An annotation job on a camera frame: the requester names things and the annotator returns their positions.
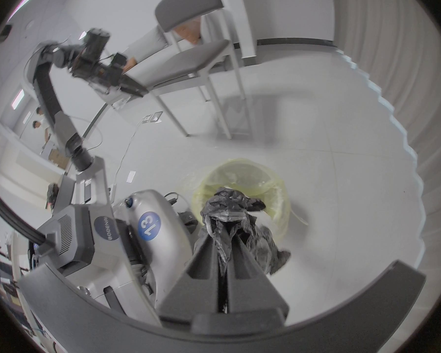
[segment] chair seat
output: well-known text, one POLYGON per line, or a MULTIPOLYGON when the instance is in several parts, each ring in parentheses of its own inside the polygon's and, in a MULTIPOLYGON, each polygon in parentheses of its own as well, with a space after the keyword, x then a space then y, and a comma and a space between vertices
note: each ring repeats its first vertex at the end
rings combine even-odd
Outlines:
POLYGON ((156 67, 145 79, 139 82, 147 89, 154 89, 157 85, 195 73, 205 68, 229 45, 227 39, 217 40, 179 52, 165 63, 156 67))

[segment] air vent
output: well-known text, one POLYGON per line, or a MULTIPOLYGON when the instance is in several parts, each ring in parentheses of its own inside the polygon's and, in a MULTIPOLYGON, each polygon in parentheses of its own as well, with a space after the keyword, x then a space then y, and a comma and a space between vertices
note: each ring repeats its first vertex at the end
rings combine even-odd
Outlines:
POLYGON ((59 218, 61 226, 61 251, 59 255, 67 252, 72 243, 72 219, 69 215, 59 218))

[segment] black baseboard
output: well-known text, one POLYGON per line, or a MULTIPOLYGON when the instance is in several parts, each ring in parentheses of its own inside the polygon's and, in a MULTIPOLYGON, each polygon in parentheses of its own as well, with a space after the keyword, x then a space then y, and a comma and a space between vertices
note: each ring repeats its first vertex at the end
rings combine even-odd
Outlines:
MULTIPOLYGON (((315 38, 265 38, 256 41, 257 46, 270 44, 313 44, 317 46, 335 47, 332 40, 315 39, 315 38)), ((234 43, 234 48, 239 49, 240 43, 234 43)))

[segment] crumpled black bag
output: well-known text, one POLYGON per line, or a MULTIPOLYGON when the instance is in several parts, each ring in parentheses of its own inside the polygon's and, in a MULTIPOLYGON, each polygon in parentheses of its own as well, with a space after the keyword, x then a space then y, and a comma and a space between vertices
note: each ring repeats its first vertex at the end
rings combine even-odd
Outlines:
POLYGON ((204 226, 199 232, 195 252, 206 234, 216 245, 221 275, 226 273, 232 253, 232 239, 238 235, 265 274, 273 274, 291 257, 289 251, 278 250, 268 227, 257 227, 256 217, 248 212, 265 209, 260 199, 251 199, 240 191, 221 187, 207 202, 201 216, 204 226))

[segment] light fixture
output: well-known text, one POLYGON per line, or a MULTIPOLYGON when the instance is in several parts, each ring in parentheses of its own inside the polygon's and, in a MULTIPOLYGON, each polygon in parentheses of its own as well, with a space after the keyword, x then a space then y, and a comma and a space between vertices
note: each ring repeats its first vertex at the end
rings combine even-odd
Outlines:
POLYGON ((24 118, 23 124, 28 123, 29 118, 31 118, 31 111, 29 111, 29 112, 26 114, 26 118, 24 118))
POLYGON ((20 104, 20 102, 23 99, 23 97, 24 97, 24 91, 23 91, 23 89, 21 89, 20 92, 18 93, 18 95, 15 97, 15 99, 12 102, 13 110, 16 110, 16 108, 20 104))
POLYGON ((30 0, 22 0, 21 1, 21 3, 19 3, 19 5, 15 8, 15 10, 13 11, 13 13, 11 14, 11 16, 10 16, 10 18, 8 19, 8 20, 10 20, 13 16, 14 16, 14 14, 16 13, 16 12, 18 12, 18 10, 20 10, 20 8, 24 5, 24 4, 26 4, 27 2, 29 2, 30 0))

